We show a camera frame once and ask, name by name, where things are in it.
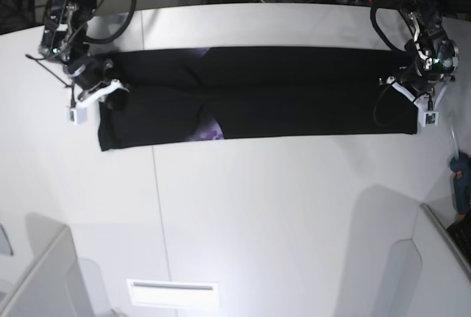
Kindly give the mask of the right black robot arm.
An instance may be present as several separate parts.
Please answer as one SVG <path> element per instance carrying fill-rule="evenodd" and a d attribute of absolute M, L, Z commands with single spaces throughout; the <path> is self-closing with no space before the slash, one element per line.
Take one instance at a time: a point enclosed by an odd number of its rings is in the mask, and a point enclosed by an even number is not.
<path fill-rule="evenodd" d="M 43 18 L 39 57 L 62 66 L 71 80 L 71 106 L 86 108 L 94 102 L 110 110 L 123 110 L 129 98 L 129 85 L 121 80 L 116 64 L 109 58 L 90 53 L 92 45 L 107 45 L 121 37 L 134 16 L 137 0 L 130 0 L 124 23 L 109 37 L 88 36 L 88 22 L 99 8 L 97 0 L 48 0 Z"/>

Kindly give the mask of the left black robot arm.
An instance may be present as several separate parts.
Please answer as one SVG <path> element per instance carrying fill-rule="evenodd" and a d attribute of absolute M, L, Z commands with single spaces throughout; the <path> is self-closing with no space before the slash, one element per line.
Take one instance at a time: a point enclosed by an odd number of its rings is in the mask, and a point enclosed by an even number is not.
<path fill-rule="evenodd" d="M 412 64 L 388 78 L 388 87 L 403 94 L 414 106 L 427 96 L 427 108 L 434 107 L 433 89 L 455 79 L 459 66 L 456 43 L 448 37 L 438 0 L 376 0 L 370 10 L 370 21 L 379 38 L 392 50 L 397 48 L 380 28 L 379 9 L 397 11 L 411 33 L 403 49 L 412 57 Z"/>

